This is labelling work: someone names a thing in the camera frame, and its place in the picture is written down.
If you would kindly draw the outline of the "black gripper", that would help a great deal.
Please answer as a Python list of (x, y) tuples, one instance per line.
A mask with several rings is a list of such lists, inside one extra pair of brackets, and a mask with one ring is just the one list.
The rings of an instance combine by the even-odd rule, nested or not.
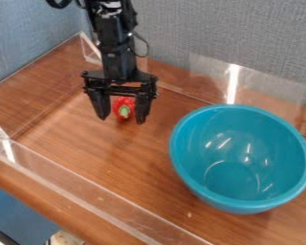
[(100, 43), (103, 69), (84, 71), (84, 92), (96, 114), (104, 121), (111, 113), (111, 96), (136, 98), (138, 124), (146, 123), (151, 100), (158, 97), (158, 78), (139, 69), (135, 42), (119, 45)]

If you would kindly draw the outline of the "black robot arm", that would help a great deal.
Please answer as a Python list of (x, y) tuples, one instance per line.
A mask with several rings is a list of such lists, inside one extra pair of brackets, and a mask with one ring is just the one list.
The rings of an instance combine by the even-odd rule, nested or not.
[(96, 49), (102, 53), (102, 70), (84, 71), (84, 92), (96, 114), (106, 120), (111, 113), (111, 97), (136, 99), (138, 123), (146, 123), (152, 101), (158, 98), (159, 78), (139, 69), (135, 38), (138, 12), (132, 0), (46, 0), (56, 9), (66, 9), (72, 2), (87, 10), (99, 37)]

